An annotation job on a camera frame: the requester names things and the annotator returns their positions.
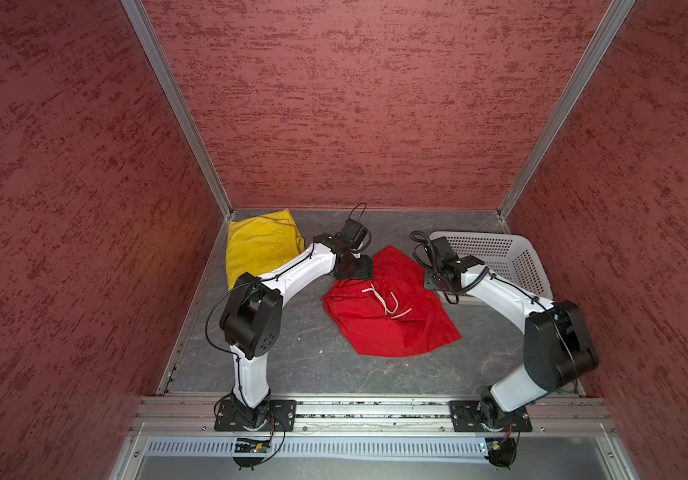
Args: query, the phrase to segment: metal bracket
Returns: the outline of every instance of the metal bracket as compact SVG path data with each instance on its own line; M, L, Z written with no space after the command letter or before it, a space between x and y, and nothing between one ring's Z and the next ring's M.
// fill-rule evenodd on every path
M477 400L452 400L448 402L451 409L451 421L455 432L492 432L480 422L479 404ZM525 407L520 407L511 413L512 432L532 432L530 416Z
M296 400L270 399L267 416L274 416L275 427L280 427L280 429L284 427L286 432L292 432L293 423L295 422L295 410ZM277 420L280 420L281 425L277 425ZM269 423L264 422L264 425L257 430L249 430L245 427L245 419L239 414L236 404L224 401L219 404L213 430L216 432L268 432Z

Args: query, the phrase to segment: side wall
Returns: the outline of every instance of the side wall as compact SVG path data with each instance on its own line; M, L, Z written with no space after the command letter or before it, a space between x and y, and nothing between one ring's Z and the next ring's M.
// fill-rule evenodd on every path
M688 2L638 0L510 219L644 478L688 478Z
M0 478L106 478L220 222L120 2L0 0Z
M144 4L235 206L495 210L609 1Z

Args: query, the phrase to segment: yellow cloth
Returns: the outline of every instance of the yellow cloth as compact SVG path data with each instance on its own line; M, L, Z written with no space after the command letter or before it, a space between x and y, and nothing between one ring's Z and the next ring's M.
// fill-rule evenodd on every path
M255 276L271 272L303 251L304 239L288 210L234 222L226 245L229 288L245 272Z

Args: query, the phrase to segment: laundry basket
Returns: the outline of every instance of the laundry basket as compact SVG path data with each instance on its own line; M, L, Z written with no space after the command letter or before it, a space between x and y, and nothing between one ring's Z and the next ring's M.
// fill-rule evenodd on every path
M501 275L523 289L543 298L552 299L552 289L541 261L527 238L520 235L482 234L477 232L434 232L430 240L447 237L451 248L459 257L474 255L493 272ZM440 300L445 295L437 292ZM481 300L469 294L459 295L462 305L480 305Z

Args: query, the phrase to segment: metal corner post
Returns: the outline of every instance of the metal corner post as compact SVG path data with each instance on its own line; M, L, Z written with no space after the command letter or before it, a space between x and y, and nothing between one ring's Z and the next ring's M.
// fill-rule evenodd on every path
M536 171L539 163L541 163L541 159L543 159L544 154L557 136L557 132L560 131L562 124L568 118L570 110L572 110L573 105L576 104L581 96L581 92L592 77L599 61L602 60L602 56L607 52L613 38L616 37L618 29L621 28L634 3L635 0L611 1L608 10L602 16L599 25L597 25L597 30L586 46L586 50L581 56L576 69L573 70L565 89L562 90L560 100L557 101L556 107L546 121L541 135L533 145L528 158L525 160L525 164L520 169L520 173L517 174L512 187L501 203L498 214L502 220L506 221L507 217L512 213L512 209L520 199L533 172Z
M144 9L141 0L120 1L125 8L125 12L128 14L130 23L134 26L134 31L139 38L139 42L141 42L141 46L144 47L144 51L147 53L147 58L152 64L152 69L157 75L157 80L160 81L160 85L163 87L165 96L170 102L170 107L176 114L176 119L179 121L184 136L189 142L189 147L192 148L197 163L200 168L203 169L205 181L208 182L208 186L215 197L215 201L218 203L219 209L226 219L229 214L232 213L232 205L226 197L224 186L221 184L219 175L215 171L213 161L211 161L210 155L208 155L208 150L205 148L203 139L200 137L199 131L197 131L197 126L195 125L194 119L192 119L192 114L186 107L184 96L181 94L179 85L176 83L176 78L173 76L173 72L166 61L163 48L157 41L157 35L154 33L152 24L147 16L147 11Z

